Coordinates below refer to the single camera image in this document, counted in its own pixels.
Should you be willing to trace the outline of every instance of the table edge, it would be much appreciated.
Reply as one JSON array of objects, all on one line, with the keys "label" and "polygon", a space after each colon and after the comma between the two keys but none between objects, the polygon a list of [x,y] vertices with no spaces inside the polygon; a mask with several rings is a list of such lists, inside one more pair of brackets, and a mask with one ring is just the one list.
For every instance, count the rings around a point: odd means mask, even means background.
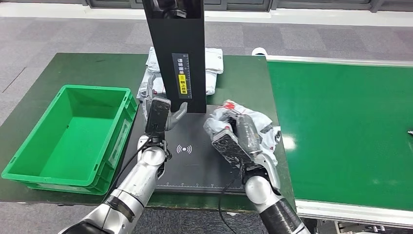
[{"label": "table edge", "polygon": [[373,60],[373,59],[344,59],[344,58],[313,58],[297,56],[278,56],[266,55],[267,61],[289,61],[289,62],[319,62],[335,64],[352,64],[352,65],[375,65],[375,66],[399,66],[413,67],[413,61],[392,61],[392,60]]},{"label": "table edge", "polygon": [[295,199],[297,213],[303,218],[366,223],[398,228],[413,228],[413,212]]}]

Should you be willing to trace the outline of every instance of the label sticker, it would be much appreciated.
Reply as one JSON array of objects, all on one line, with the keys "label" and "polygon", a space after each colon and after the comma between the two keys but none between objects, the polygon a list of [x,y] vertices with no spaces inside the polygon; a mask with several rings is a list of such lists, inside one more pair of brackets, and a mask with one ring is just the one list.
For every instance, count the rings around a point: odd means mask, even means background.
[{"label": "label sticker", "polygon": [[109,164],[112,167],[115,167],[115,164],[118,162],[120,155],[122,154],[123,150],[123,142],[128,137],[128,129],[131,123],[125,119],[123,121],[122,129],[120,130],[120,134],[116,140],[115,147],[112,150],[111,156],[109,157]]},{"label": "label sticker", "polygon": [[188,54],[172,54],[179,98],[192,99]]}]

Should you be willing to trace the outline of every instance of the black stand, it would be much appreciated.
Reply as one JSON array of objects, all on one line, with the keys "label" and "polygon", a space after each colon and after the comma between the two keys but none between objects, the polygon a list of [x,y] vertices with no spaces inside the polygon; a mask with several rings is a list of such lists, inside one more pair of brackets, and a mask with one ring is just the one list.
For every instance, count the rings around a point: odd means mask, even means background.
[{"label": "black stand", "polygon": [[205,113],[205,33],[202,0],[143,0],[171,111]]}]

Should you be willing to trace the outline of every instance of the robotic hand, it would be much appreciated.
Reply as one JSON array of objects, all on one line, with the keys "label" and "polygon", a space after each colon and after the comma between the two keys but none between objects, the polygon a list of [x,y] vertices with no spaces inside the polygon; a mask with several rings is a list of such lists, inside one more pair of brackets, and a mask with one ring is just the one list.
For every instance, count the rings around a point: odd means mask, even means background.
[{"label": "robotic hand", "polygon": [[276,162],[260,148],[260,136],[249,115],[231,113],[231,125],[213,136],[214,148],[240,168],[245,193],[254,204],[269,234],[310,234],[280,193]]},{"label": "robotic hand", "polygon": [[59,234],[130,234],[151,197],[165,162],[172,157],[165,131],[172,129],[187,112],[187,103],[173,115],[170,100],[148,97],[150,105],[143,134],[138,141],[137,164],[118,188],[77,224]]}]

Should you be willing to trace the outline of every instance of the black cable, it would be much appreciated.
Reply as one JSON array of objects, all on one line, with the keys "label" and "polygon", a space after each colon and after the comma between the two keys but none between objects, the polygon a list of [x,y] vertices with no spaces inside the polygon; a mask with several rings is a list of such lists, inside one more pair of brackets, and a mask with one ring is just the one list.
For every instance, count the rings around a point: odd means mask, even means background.
[{"label": "black cable", "polygon": [[236,231],[225,221],[224,216],[222,215],[222,211],[221,211],[221,200],[222,200],[222,196],[225,194],[225,192],[227,191],[227,189],[231,186],[232,183],[234,183],[234,181],[241,176],[243,169],[244,169],[244,162],[243,160],[239,157],[238,160],[240,161],[240,172],[238,172],[238,175],[234,176],[234,178],[227,184],[225,185],[225,187],[222,189],[219,198],[218,198],[218,212],[220,214],[221,220],[222,222],[229,228],[231,229],[231,231],[234,234],[237,234]]},{"label": "black cable", "polygon": [[115,186],[115,184],[117,183],[117,180],[120,178],[120,176],[122,175],[122,173],[125,171],[125,169],[128,167],[128,165],[132,162],[132,160],[138,155],[138,153],[149,143],[149,141],[151,140],[151,137],[148,138],[148,140],[143,143],[143,145],[141,147],[139,147],[139,149],[132,155],[131,158],[129,158],[129,160],[126,162],[125,166],[120,170],[120,172],[117,174],[115,180],[113,181],[113,183],[111,184],[111,186],[108,189],[108,192],[106,193],[105,197],[102,200],[102,203],[104,203],[106,201],[106,199],[108,198],[108,196],[111,193],[111,190],[113,189],[113,187]]}]

